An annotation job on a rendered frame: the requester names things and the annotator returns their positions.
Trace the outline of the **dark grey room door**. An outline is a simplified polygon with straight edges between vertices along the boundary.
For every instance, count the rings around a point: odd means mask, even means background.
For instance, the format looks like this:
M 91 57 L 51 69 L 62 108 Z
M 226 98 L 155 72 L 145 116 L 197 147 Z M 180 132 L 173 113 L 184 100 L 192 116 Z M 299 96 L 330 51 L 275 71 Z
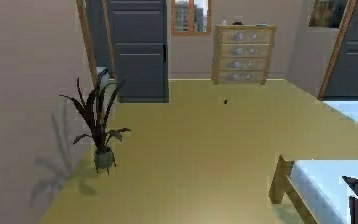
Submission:
M 167 103 L 166 0 L 108 0 L 120 103 Z M 163 45 L 167 62 L 163 62 Z
M 358 100 L 358 0 L 348 0 L 319 97 Z

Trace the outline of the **framed wall picture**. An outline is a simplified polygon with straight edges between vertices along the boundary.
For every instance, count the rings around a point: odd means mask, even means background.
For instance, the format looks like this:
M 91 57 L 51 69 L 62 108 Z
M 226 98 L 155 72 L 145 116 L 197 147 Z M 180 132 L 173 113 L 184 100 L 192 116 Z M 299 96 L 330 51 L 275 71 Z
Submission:
M 314 0 L 309 26 L 338 28 L 346 5 L 347 0 Z

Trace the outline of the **grey plant pot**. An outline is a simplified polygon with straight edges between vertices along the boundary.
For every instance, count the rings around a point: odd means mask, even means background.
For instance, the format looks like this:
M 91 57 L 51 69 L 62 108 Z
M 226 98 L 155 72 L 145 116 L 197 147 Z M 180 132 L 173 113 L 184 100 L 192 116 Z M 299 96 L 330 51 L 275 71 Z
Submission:
M 115 154 L 111 148 L 107 147 L 103 151 L 96 150 L 94 153 L 94 164 L 96 172 L 100 169 L 105 169 L 107 174 L 110 174 L 109 169 L 116 166 Z

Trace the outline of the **dark leafy house plant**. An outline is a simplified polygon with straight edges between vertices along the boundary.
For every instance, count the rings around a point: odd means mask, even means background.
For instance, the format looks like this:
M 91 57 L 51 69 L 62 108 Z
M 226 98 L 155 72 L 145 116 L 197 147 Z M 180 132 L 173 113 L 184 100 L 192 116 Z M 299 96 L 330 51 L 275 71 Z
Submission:
M 80 78 L 76 80 L 76 89 L 79 98 L 64 95 L 64 98 L 70 100 L 77 112 L 81 115 L 86 125 L 88 126 L 90 133 L 81 134 L 74 138 L 73 145 L 77 144 L 81 139 L 89 137 L 94 141 L 97 154 L 104 154 L 110 151 L 108 143 L 111 138 L 116 138 L 119 141 L 123 139 L 123 132 L 130 132 L 129 128 L 120 129 L 107 129 L 107 122 L 111 112 L 112 105 L 120 93 L 120 90 L 124 86 L 125 81 L 115 83 L 115 89 L 112 91 L 110 100 L 107 105 L 104 105 L 106 89 L 110 86 L 110 83 L 105 86 L 101 86 L 99 82 L 93 87 L 88 94 L 87 98 L 83 97 L 82 89 L 80 87 Z

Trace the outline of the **light wooden chest of drawers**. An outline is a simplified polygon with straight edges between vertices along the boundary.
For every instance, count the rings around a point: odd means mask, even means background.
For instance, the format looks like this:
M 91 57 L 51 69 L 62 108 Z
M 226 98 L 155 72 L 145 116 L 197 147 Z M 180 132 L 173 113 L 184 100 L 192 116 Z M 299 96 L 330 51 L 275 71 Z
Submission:
M 216 25 L 211 80 L 218 84 L 264 85 L 274 45 L 275 25 Z

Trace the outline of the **wooden framed window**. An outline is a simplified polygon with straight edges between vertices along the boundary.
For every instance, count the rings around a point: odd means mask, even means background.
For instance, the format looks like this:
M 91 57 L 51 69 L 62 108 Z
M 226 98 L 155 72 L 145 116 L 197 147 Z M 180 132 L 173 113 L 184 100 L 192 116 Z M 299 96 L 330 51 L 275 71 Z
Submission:
M 174 36 L 211 33 L 213 0 L 170 0 L 170 26 Z

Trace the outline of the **wooden bed with white mattress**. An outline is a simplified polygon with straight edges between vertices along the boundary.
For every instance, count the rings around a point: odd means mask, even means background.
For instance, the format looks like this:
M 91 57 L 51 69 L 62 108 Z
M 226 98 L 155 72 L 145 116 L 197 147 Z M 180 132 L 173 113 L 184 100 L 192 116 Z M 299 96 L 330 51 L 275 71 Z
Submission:
M 269 199 L 288 197 L 303 224 L 350 224 L 349 197 L 355 193 L 343 176 L 358 178 L 358 160 L 278 158 Z

